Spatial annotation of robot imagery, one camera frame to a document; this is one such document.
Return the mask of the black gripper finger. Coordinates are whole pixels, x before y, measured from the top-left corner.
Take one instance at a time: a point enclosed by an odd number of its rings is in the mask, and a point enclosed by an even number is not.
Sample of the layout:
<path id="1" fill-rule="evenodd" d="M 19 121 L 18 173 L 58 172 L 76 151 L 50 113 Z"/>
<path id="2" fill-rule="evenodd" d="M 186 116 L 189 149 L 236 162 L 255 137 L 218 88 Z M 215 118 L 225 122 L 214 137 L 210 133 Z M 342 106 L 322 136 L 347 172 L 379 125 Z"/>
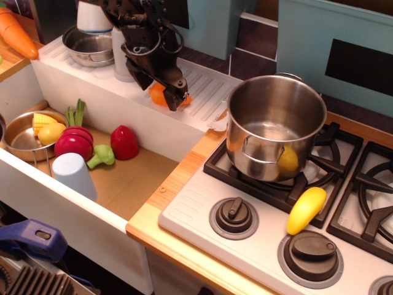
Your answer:
<path id="1" fill-rule="evenodd" d="M 153 82 L 153 79 L 139 69 L 130 58 L 126 59 L 126 68 L 142 90 L 146 90 Z"/>
<path id="2" fill-rule="evenodd" d="M 163 94 L 170 111 L 177 111 L 177 108 L 186 100 L 186 93 L 176 88 L 167 87 Z"/>

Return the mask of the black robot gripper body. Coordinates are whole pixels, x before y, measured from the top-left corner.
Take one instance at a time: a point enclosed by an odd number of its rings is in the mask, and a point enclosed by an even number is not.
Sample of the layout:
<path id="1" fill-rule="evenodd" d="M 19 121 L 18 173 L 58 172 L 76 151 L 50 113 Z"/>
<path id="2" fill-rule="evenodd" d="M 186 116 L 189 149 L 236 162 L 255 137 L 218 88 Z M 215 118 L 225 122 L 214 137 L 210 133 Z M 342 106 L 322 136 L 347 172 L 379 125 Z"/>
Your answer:
<path id="1" fill-rule="evenodd" d="M 153 81 L 185 92 L 187 99 L 187 81 L 177 67 L 177 56 L 184 45 L 180 32 L 164 18 L 156 23 L 146 18 L 120 18 L 119 21 L 126 57 Z"/>

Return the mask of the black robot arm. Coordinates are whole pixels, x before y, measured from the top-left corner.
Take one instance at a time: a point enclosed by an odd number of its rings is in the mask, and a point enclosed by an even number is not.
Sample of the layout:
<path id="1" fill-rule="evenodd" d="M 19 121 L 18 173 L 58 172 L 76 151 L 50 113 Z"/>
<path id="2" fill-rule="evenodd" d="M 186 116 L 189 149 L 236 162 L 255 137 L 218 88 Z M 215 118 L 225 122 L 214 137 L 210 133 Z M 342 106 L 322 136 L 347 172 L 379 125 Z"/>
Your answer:
<path id="1" fill-rule="evenodd" d="M 153 81 L 164 86 L 169 110 L 177 108 L 189 96 L 187 81 L 177 67 L 184 38 L 166 18 L 166 1 L 87 1 L 99 7 L 109 22 L 123 34 L 121 50 L 126 67 L 145 90 Z"/>

